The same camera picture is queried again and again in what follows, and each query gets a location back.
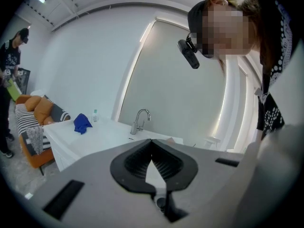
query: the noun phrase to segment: hair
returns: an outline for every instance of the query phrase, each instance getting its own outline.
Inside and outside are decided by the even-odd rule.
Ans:
[[[15,36],[13,37],[13,39],[15,39],[19,33],[20,33],[20,30],[15,34]]]
[[[272,65],[275,62],[274,59],[274,44],[272,39],[268,36],[266,32],[265,25],[263,24],[261,18],[261,7],[258,0],[243,0],[242,3],[238,4],[237,0],[226,0],[229,6],[236,8],[243,12],[245,16],[248,16],[249,19],[255,24],[257,28],[257,35],[255,38],[255,43],[260,47],[260,55],[263,64],[263,72],[269,74],[272,68]],[[207,0],[203,10],[206,10],[211,5],[211,0]],[[225,64],[220,59],[220,66],[224,71]]]

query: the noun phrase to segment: floor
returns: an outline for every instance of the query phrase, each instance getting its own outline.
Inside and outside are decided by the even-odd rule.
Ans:
[[[42,166],[44,176],[39,169],[34,169],[29,164],[26,156],[22,152],[18,140],[17,124],[15,118],[15,103],[11,101],[9,107],[9,128],[15,137],[15,141],[8,141],[9,149],[14,152],[11,159],[0,155],[0,170],[11,188],[22,195],[34,194],[47,180],[59,173],[55,161]]]

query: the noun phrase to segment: faucet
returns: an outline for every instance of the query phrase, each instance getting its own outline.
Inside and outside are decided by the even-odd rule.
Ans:
[[[130,134],[132,134],[132,135],[135,135],[135,134],[137,133],[138,130],[139,130],[139,131],[142,131],[142,130],[143,130],[144,121],[143,121],[142,126],[139,126],[139,127],[138,127],[138,118],[139,118],[139,115],[140,115],[142,112],[146,112],[146,113],[147,113],[147,115],[148,115],[148,121],[150,121],[150,119],[151,119],[151,117],[150,117],[150,112],[149,112],[147,109],[141,109],[141,110],[139,110],[138,113],[137,113],[135,122],[132,124],[131,132],[130,132]]]

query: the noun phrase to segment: black t-shirt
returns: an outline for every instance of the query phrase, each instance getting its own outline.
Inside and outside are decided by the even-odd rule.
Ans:
[[[19,47],[13,48],[12,40],[9,40],[9,47],[5,48],[5,43],[0,48],[0,68],[2,72],[9,69],[11,75],[14,73],[16,65],[20,64],[21,51]]]
[[[259,116],[257,129],[262,130],[262,138],[268,133],[283,127],[284,119],[274,99],[269,93],[269,88],[288,67],[292,53],[299,41],[299,24],[297,24],[296,5],[292,0],[258,0],[261,15],[267,34],[274,41],[275,63],[271,73],[263,73],[263,97],[259,98]],[[260,57],[260,62],[265,67],[265,60]]]

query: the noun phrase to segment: sneaker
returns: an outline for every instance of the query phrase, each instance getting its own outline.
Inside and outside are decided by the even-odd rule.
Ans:
[[[6,138],[7,138],[9,141],[14,141],[14,140],[15,140],[14,136],[13,136],[11,133],[9,133],[9,135],[7,135]]]
[[[13,157],[14,156],[14,153],[12,152],[12,151],[7,151],[6,153],[2,153],[3,155],[5,155],[6,157],[8,157],[8,158],[11,158],[11,157]]]

